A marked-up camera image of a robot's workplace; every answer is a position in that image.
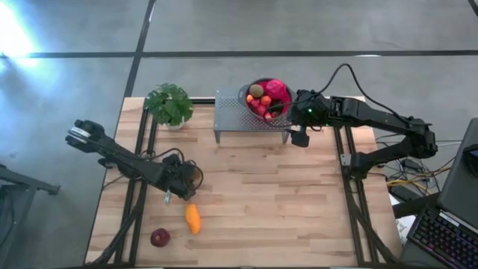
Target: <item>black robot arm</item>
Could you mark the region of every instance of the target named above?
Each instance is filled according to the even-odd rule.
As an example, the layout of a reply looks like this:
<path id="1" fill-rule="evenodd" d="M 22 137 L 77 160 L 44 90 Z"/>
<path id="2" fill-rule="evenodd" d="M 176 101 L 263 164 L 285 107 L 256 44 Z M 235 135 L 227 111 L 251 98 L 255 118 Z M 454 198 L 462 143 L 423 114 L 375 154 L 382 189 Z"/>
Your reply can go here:
<path id="1" fill-rule="evenodd" d="M 435 134 L 423 120 L 379 111 L 354 98 L 332 96 L 327 99 L 314 91 L 298 90 L 297 99 L 288 111 L 288 119 L 293 125 L 300 126 L 299 131 L 290 132 L 292 144 L 302 147 L 308 146 L 305 130 L 310 126 L 370 126 L 405 135 L 400 143 L 392 146 L 342 156 L 342 162 L 350 166 L 353 178 L 365 179 L 368 171 L 377 164 L 406 156 L 429 158 L 438 151 Z"/>
<path id="2" fill-rule="evenodd" d="M 89 120 L 76 120 L 75 127 L 68 131 L 66 142 L 82 152 L 99 153 L 104 157 L 98 160 L 101 165 L 108 168 L 108 164 L 116 164 L 121 174 L 130 179 L 145 180 L 148 184 L 165 192 L 169 190 L 184 200 L 196 193 L 193 183 L 196 166 L 184 162 L 184 156 L 177 149 L 167 152 L 176 150 L 179 155 L 169 155 L 162 163 L 146 161 L 145 158 L 118 145 L 113 138 L 105 134 L 103 126 Z"/>

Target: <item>bowl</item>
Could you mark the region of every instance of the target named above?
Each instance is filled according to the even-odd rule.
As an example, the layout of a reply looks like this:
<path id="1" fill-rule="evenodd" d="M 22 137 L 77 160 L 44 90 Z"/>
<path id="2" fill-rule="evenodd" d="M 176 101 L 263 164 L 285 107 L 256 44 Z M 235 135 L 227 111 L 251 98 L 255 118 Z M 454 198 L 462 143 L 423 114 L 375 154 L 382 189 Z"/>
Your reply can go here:
<path id="1" fill-rule="evenodd" d="M 247 95 L 249 94 L 249 88 L 251 87 L 251 85 L 257 84 L 257 83 L 263 82 L 263 81 L 270 81 L 270 80 L 273 80 L 273 79 L 276 79 L 276 78 L 260 78 L 260 79 L 256 79 L 256 80 L 254 80 L 253 82 L 251 82 L 251 83 L 249 83 L 249 84 L 245 84 L 244 86 L 242 86 L 242 87 L 239 89 L 239 93 L 238 93 L 238 101 L 239 101 L 239 103 L 240 103 L 242 106 L 244 106 L 244 107 L 248 110 L 248 112 L 250 112 L 252 115 L 254 115 L 254 117 L 256 117 L 256 118 L 258 118 L 258 119 L 260 119 L 260 120 L 263 120 L 264 118 L 263 118 L 261 115 L 255 113 L 255 112 L 251 109 L 251 107 L 248 106 L 248 103 L 247 103 L 247 101 L 246 101 L 246 97 L 247 97 Z M 286 89 L 287 89 L 287 92 L 288 92 L 288 95 L 289 95 L 289 98 L 290 98 L 290 102 L 292 102 L 292 101 L 295 99 L 295 97 L 296 97 L 296 93 L 293 92 L 293 91 L 289 88 L 289 86 L 286 85 L 286 83 L 284 83 L 284 85 L 285 85 L 285 87 L 286 87 Z M 279 116 L 275 116 L 275 117 L 272 118 L 271 120 L 278 120 L 278 119 L 281 119 L 281 118 L 283 118 L 283 117 L 286 117 L 286 116 L 287 116 L 287 111 L 288 111 L 288 109 L 289 109 L 289 106 L 290 106 L 290 105 L 285 105 L 285 106 L 283 107 L 283 109 L 282 109 L 281 114 L 280 114 Z"/>

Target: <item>orange carrot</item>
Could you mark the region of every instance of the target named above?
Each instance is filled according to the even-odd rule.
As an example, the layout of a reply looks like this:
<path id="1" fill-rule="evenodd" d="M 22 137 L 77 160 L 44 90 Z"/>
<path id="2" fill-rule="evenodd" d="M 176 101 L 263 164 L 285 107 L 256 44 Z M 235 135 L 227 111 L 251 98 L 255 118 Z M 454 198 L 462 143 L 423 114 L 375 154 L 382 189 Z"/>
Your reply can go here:
<path id="1" fill-rule="evenodd" d="M 198 234 L 201 231 L 201 217 L 197 210 L 196 205 L 186 205 L 186 223 L 189 226 L 189 230 L 193 235 Z"/>

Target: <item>concrete floor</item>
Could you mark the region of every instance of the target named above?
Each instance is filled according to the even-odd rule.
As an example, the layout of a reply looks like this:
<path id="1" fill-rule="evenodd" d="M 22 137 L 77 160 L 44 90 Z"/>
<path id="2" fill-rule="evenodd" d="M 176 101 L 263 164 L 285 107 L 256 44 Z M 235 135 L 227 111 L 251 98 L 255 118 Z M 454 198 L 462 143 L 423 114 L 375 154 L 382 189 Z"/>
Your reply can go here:
<path id="1" fill-rule="evenodd" d="M 134 52 L 148 2 L 0 1 L 0 21 L 7 22 L 0 23 L 0 49 L 9 55 Z M 465 0 L 157 0 L 144 50 L 478 49 L 477 25 Z M 36 196 L 9 268 L 83 262 L 105 170 L 97 155 L 67 146 L 64 137 L 76 119 L 101 123 L 114 135 L 132 62 L 133 57 L 0 59 L 0 163 L 61 185 L 56 197 Z M 144 58 L 132 96 L 145 96 L 164 82 L 180 84 L 190 96 L 213 96 L 218 87 L 262 76 L 280 78 L 293 89 L 318 89 L 343 62 L 353 65 L 372 97 L 433 123 L 438 140 L 460 140 L 478 115 L 478 55 Z M 360 94 L 346 71 L 327 93 Z M 457 149 L 442 146 L 425 163 L 440 167 Z"/>

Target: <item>green leaves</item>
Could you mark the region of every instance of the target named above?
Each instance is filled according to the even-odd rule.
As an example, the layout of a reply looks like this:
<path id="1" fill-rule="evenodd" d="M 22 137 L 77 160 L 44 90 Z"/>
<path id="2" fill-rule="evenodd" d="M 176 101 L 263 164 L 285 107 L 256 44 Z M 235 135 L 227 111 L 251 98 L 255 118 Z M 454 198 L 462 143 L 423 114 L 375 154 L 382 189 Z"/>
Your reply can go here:
<path id="1" fill-rule="evenodd" d="M 183 88 L 176 84 L 159 85 L 158 89 L 148 94 L 145 106 L 159 124 L 178 126 L 183 117 L 187 122 L 193 116 L 193 103 Z"/>

